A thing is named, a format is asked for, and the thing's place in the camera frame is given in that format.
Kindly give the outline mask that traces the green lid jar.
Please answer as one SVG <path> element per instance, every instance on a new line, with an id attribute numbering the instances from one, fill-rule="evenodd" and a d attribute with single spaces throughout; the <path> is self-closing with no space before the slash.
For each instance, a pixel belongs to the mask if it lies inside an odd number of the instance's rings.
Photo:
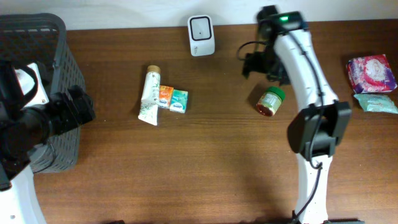
<path id="1" fill-rule="evenodd" d="M 260 97 L 256 108 L 264 116 L 274 116 L 284 100 L 284 91 L 276 86 L 271 86 Z"/>

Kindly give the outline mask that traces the white bamboo print tube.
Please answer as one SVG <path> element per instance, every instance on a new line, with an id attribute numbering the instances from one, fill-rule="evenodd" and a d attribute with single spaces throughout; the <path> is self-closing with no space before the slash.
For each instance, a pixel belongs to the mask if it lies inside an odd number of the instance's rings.
<path id="1" fill-rule="evenodd" d="M 160 68 L 156 65 L 149 65 L 144 82 L 138 118 L 154 126 L 157 126 L 159 91 Z"/>

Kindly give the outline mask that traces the teal tissue packet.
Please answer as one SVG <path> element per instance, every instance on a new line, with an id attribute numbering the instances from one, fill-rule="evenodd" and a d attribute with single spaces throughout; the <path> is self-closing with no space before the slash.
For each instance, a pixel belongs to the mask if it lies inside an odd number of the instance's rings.
<path id="1" fill-rule="evenodd" d="M 187 109 L 188 92 L 183 90 L 174 90 L 170 102 L 170 111 L 185 113 Z"/>

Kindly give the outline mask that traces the orange tissue packet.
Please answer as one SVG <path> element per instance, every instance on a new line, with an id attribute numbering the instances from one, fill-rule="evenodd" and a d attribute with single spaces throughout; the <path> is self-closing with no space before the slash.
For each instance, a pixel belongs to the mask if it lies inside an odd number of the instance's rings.
<path id="1" fill-rule="evenodd" d="M 159 88 L 159 101 L 158 106 L 160 108 L 169 109 L 172 99 L 174 88 L 171 86 L 161 85 Z"/>

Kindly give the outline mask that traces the red purple snack bag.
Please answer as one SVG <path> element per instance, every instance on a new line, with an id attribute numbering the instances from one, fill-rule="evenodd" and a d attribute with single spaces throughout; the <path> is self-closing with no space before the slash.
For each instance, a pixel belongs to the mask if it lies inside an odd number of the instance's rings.
<path id="1" fill-rule="evenodd" d="M 397 88 L 385 54 L 353 58 L 346 64 L 346 69 L 356 94 L 389 93 Z"/>

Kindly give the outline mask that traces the mint toilet tissue pack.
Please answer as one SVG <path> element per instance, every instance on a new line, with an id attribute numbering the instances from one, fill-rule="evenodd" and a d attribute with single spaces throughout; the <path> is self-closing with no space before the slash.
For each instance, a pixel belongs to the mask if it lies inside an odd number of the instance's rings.
<path id="1" fill-rule="evenodd" d="M 386 95 L 355 94 L 354 97 L 365 112 L 397 114 L 397 106 Z"/>

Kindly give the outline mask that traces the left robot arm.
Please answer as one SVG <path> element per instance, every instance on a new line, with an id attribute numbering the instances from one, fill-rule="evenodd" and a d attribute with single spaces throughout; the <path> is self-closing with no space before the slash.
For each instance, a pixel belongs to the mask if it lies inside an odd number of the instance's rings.
<path id="1" fill-rule="evenodd" d="M 34 100 L 39 72 L 1 61 L 1 223 L 45 223 L 30 155 L 38 144 L 94 120 L 92 99 L 78 85 Z"/>

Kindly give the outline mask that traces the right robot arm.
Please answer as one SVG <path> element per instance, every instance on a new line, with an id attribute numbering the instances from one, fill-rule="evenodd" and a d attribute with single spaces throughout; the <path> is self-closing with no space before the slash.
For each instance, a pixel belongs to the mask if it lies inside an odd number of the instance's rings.
<path id="1" fill-rule="evenodd" d="M 266 74 L 271 82 L 292 85 L 298 114 L 287 138 L 298 164 L 298 199 L 291 223 L 329 223 L 328 173 L 336 147 L 352 114 L 328 84 L 313 49 L 308 25 L 298 11 L 281 13 L 264 6 L 256 16 L 255 44 L 264 50 L 246 54 L 242 74 Z"/>

